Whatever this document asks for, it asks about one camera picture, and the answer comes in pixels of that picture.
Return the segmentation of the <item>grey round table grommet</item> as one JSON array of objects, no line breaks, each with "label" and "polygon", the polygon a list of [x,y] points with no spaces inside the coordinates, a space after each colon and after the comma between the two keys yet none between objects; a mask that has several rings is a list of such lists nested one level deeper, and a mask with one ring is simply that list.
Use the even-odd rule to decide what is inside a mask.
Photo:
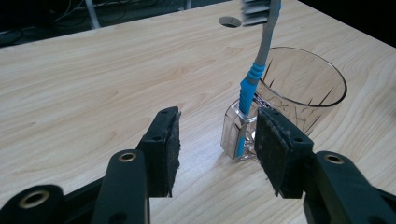
[{"label": "grey round table grommet", "polygon": [[238,28],[242,22],[235,17],[224,16],[219,18],[219,24],[227,28]]}]

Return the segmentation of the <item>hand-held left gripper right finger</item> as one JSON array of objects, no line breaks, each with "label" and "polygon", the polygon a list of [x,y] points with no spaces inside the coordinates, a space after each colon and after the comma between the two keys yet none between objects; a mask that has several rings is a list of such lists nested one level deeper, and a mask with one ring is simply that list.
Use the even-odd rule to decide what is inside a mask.
[{"label": "hand-held left gripper right finger", "polygon": [[258,109],[254,149],[275,195],[302,197],[304,163],[313,154],[313,145],[282,113],[267,107]]}]

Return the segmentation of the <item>blue toothbrush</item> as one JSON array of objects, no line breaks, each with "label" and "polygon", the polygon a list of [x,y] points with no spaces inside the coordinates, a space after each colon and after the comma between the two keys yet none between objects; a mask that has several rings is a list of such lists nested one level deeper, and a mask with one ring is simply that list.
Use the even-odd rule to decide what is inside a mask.
[{"label": "blue toothbrush", "polygon": [[243,0],[243,25],[253,26],[260,24],[262,26],[262,39],[258,54],[246,77],[240,83],[238,108],[245,117],[249,114],[255,91],[266,67],[266,60],[280,9],[281,0]]}]

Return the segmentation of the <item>white desk frame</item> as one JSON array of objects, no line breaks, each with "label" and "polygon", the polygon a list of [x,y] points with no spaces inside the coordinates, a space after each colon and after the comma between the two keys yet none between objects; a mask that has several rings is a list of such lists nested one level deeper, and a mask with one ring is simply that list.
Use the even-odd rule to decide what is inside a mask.
[{"label": "white desk frame", "polygon": [[92,0],[84,0],[84,1],[85,1],[86,7],[88,9],[88,13],[89,13],[89,16],[90,16],[90,19],[91,19],[91,28],[92,29],[99,29],[100,28],[100,23],[99,23],[99,20],[97,18],[97,15],[96,15],[96,11],[95,11],[95,8],[94,8],[94,5],[93,5],[93,1]]}]

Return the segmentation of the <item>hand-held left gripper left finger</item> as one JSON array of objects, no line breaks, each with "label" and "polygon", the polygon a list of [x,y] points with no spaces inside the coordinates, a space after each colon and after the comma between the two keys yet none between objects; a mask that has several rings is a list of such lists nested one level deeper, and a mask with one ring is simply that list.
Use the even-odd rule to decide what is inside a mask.
[{"label": "hand-held left gripper left finger", "polygon": [[159,111],[137,149],[145,156],[150,197],[171,197],[179,168],[179,119],[177,106]]}]

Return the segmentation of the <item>clear glass mug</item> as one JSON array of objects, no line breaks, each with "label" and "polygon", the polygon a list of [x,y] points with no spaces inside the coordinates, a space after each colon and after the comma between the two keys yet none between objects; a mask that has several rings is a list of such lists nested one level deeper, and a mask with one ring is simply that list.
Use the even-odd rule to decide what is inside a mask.
[{"label": "clear glass mug", "polygon": [[225,112],[220,145],[234,161],[253,159],[260,107],[282,113],[303,133],[311,134],[346,95],[345,78],[325,59],[303,49],[272,48],[248,116],[239,111],[239,98]]}]

